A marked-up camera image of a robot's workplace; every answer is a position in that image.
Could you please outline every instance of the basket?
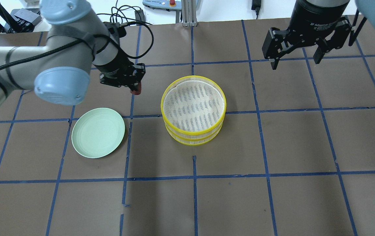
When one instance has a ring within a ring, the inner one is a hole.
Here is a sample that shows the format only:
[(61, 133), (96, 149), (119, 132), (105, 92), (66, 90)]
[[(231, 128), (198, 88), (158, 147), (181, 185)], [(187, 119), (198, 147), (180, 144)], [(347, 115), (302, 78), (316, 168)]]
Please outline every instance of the basket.
[(202, 76), (176, 80), (167, 87), (161, 100), (168, 133), (189, 146), (207, 143), (219, 133), (226, 108), (221, 88)]

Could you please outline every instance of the light blue control panel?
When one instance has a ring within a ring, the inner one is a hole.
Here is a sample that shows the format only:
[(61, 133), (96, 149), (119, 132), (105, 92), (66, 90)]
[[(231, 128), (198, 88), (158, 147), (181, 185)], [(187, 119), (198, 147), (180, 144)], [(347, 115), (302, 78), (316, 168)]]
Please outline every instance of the light blue control panel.
[(151, 9), (164, 9), (167, 11), (171, 10), (181, 10), (182, 9), (182, 2), (181, 0), (175, 0), (176, 6), (170, 6), (170, 0), (143, 0), (142, 4)]

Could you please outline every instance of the plate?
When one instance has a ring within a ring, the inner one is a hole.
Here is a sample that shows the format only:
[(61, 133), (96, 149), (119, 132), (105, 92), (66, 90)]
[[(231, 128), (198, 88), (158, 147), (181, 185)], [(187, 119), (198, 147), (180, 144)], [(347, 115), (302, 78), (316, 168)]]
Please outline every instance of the plate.
[(93, 109), (78, 119), (72, 129), (74, 149), (83, 157), (99, 158), (114, 151), (122, 142), (125, 123), (109, 108)]

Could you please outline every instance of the white background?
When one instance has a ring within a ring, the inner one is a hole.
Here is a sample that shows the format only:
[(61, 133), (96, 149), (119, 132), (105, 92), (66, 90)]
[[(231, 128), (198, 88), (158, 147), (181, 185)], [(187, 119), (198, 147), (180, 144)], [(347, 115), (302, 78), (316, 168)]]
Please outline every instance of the white background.
[[(96, 13), (110, 13), (110, 8), (115, 5), (116, 0), (88, 0)], [(4, 8), (11, 12), (13, 9), (37, 8), (39, 3), (27, 4), (24, 0), (0, 0)], [(267, 18), (288, 18), (291, 16), (295, 0), (262, 0), (262, 8), (259, 19)], [(160, 9), (149, 9), (142, 5), (142, 0), (118, 0), (118, 7), (122, 5), (140, 6), (146, 15), (147, 22), (151, 24), (172, 24), (176, 21), (176, 13), (167, 12)], [(198, 21), (234, 21), (256, 19), (256, 14), (252, 7), (252, 0), (199, 0), (197, 6)], [(354, 15), (356, 11), (355, 1), (351, 0), (345, 15)], [(133, 10), (126, 10), (125, 15), (135, 18)], [(108, 21), (109, 17), (102, 16), (103, 21)], [(49, 25), (45, 22), (40, 24), (36, 31), (45, 31)]]

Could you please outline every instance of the gray metal bracket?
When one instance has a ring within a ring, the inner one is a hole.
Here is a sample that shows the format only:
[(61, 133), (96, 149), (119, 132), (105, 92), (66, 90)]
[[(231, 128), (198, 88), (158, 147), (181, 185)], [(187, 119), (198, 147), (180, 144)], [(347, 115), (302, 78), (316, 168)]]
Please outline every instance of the gray metal bracket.
[(183, 22), (185, 27), (193, 27), (198, 25), (196, 19), (196, 1), (195, 0), (182, 0), (182, 13)]

